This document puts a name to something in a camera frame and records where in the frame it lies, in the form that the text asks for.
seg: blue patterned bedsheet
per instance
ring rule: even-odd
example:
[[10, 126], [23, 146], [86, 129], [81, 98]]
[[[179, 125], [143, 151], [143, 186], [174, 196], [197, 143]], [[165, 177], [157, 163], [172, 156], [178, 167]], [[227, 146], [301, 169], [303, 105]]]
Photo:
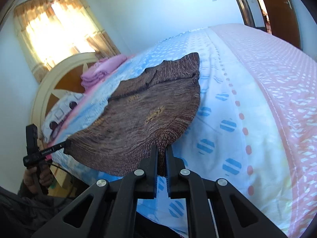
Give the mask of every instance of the blue patterned bedsheet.
[[[210, 28], [188, 31], [166, 39], [125, 62], [99, 87], [68, 128], [59, 134], [55, 143], [92, 124], [103, 112], [107, 98], [120, 81], [135, 78], [145, 68], [156, 66], [163, 60], [177, 60], [191, 52], [198, 52], [200, 57], [201, 103], [190, 127], [172, 144], [174, 155], [182, 158], [186, 168], [201, 177], [211, 180], [225, 178], [249, 198], [248, 155], [242, 149], [246, 147], [243, 127], [228, 78], [222, 70], [224, 64], [236, 61], [233, 55], [227, 56], [230, 50]], [[88, 168], [62, 151], [54, 153], [52, 157], [87, 184], [101, 178], [108, 181], [120, 178]], [[137, 211], [187, 237], [185, 200], [167, 197], [164, 177], [158, 177], [157, 184], [157, 198], [138, 200]]]

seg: wooden door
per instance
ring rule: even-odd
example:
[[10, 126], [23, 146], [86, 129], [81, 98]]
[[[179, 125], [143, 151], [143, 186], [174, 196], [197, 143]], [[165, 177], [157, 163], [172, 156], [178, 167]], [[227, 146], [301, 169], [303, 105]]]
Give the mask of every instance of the wooden door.
[[252, 12], [250, 10], [247, 0], [236, 0], [236, 1], [240, 8], [244, 24], [249, 27], [255, 28], [256, 25], [254, 23]]
[[301, 48], [299, 29], [291, 0], [264, 0], [272, 34]]

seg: folded pink towel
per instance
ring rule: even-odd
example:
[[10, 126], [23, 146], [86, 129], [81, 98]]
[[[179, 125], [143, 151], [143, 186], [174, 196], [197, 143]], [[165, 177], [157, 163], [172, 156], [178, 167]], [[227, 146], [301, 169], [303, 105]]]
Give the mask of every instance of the folded pink towel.
[[81, 75], [81, 79], [82, 80], [91, 80], [95, 78], [95, 70], [104, 62], [106, 62], [108, 60], [108, 58], [103, 58], [101, 60], [99, 60], [98, 62], [96, 62], [93, 66], [91, 66], [87, 71], [85, 71], [82, 75]]
[[125, 55], [116, 55], [114, 57], [109, 58], [107, 61], [101, 63], [98, 68], [95, 69], [95, 74], [99, 72], [104, 72], [110, 74], [115, 69], [117, 69], [122, 63], [127, 60]]
[[99, 60], [81, 75], [81, 85], [87, 91], [89, 88], [97, 84], [101, 79], [112, 73], [126, 60], [127, 57], [125, 55], [116, 55], [111, 58]]

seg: door handle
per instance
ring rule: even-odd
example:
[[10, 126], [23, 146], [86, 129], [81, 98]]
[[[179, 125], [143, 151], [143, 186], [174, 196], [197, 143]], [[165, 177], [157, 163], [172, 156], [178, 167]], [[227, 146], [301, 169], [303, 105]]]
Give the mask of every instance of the door handle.
[[290, 7], [291, 10], [293, 9], [292, 5], [291, 5], [291, 2], [289, 0], [287, 0], [287, 2], [284, 2], [284, 3], [288, 4], [288, 6]]

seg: pink blanket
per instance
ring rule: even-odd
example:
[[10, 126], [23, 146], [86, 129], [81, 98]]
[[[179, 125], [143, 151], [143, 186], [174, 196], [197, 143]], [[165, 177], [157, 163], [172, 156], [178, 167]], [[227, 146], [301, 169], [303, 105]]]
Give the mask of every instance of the pink blanket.
[[81, 75], [81, 85], [87, 91], [92, 86], [96, 85], [100, 80], [112, 73], [126, 60], [127, 57], [125, 55], [116, 55], [111, 58], [99, 60]]
[[316, 213], [317, 205], [317, 64], [289, 43], [244, 25], [211, 29], [248, 69], [270, 106], [292, 180], [288, 232], [299, 237]]

